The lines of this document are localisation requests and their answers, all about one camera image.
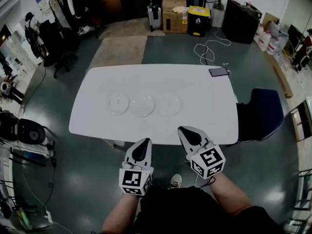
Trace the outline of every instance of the box lid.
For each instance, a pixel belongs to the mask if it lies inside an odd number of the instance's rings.
[[[202,17],[210,17],[210,10],[199,6],[190,6],[189,13]]]
[[[186,7],[186,0],[162,0],[163,11],[172,11],[176,6]]]

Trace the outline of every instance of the green epoxy floor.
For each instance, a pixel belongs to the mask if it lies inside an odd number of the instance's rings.
[[[210,31],[209,39],[215,39],[214,31]],[[205,41],[206,38],[189,35],[149,37],[142,63],[200,64],[193,48]],[[47,70],[44,82],[24,114],[24,118],[49,127],[58,137],[55,189],[47,208],[54,221],[75,234],[99,232],[104,218],[121,195],[118,176],[124,152],[113,150],[101,139],[77,136],[68,131],[76,93],[99,45],[100,41],[94,37],[84,39],[71,72],[60,73],[57,80],[53,78],[53,70]],[[247,103],[254,87],[271,88],[279,92],[284,112],[288,111],[278,80],[254,43],[232,43],[230,47],[211,43],[210,46],[215,53],[215,62],[209,64],[229,63],[227,68],[232,71],[231,82],[239,102]],[[242,143],[229,148],[222,146],[221,149],[227,159],[225,174],[245,191],[253,204],[264,207],[275,221],[279,224],[286,221],[294,206],[298,171],[298,151],[291,118],[286,116],[283,126],[262,142]],[[185,164],[185,155],[181,146],[154,145],[153,183],[168,187],[171,176],[180,173],[183,187],[194,185],[196,175]],[[42,209],[26,188],[19,165],[13,168],[18,183],[16,194],[23,195],[27,202]],[[49,195],[48,182],[52,171],[50,163],[46,168],[24,166],[29,186],[42,201]],[[55,225],[46,233],[68,232]]]

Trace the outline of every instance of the floor mat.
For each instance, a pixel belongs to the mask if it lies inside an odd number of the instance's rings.
[[[103,66],[141,64],[146,41],[147,36],[104,39],[94,55],[89,69]]]
[[[107,29],[101,34],[100,39],[116,37],[136,37],[136,36],[164,36],[160,29],[153,32],[147,18],[138,18],[128,21],[119,21],[107,26]]]

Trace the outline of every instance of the white shoe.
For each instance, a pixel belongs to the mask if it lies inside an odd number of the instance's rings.
[[[182,177],[180,174],[175,174],[170,181],[169,189],[180,188],[182,184]]]

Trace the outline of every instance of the black bag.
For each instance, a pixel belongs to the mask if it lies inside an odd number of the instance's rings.
[[[31,50],[36,58],[41,57],[41,48],[37,42],[38,34],[30,27],[25,27],[25,37],[30,44]]]

